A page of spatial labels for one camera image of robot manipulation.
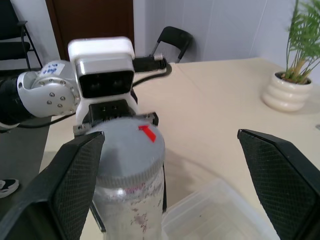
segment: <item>beige tabletop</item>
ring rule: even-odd
[[[167,202],[172,206],[214,178],[223,178],[267,219],[256,195],[237,139],[238,129],[275,135],[292,142],[320,169],[320,86],[305,107],[282,113],[260,94],[281,68],[261,58],[172,65],[169,77],[137,86],[141,113],[155,111],[166,144]],[[43,170],[62,144],[73,139],[75,118],[49,129]],[[89,212],[82,240],[101,239]]]

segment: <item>white plant pot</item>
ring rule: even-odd
[[[271,82],[262,93],[262,100],[270,108],[281,112],[300,110],[310,95],[313,83],[300,85],[281,80],[273,74]]]

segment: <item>sneaker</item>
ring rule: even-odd
[[[17,179],[0,180],[0,199],[12,194],[19,187]]]

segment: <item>plastic lid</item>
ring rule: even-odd
[[[117,118],[88,133],[104,132],[96,184],[104,188],[130,188],[146,182],[162,167],[165,141],[159,130],[143,120]]]

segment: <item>red arrow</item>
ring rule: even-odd
[[[157,136],[150,130],[149,125],[141,125],[139,130],[142,130],[153,143],[156,141]]]

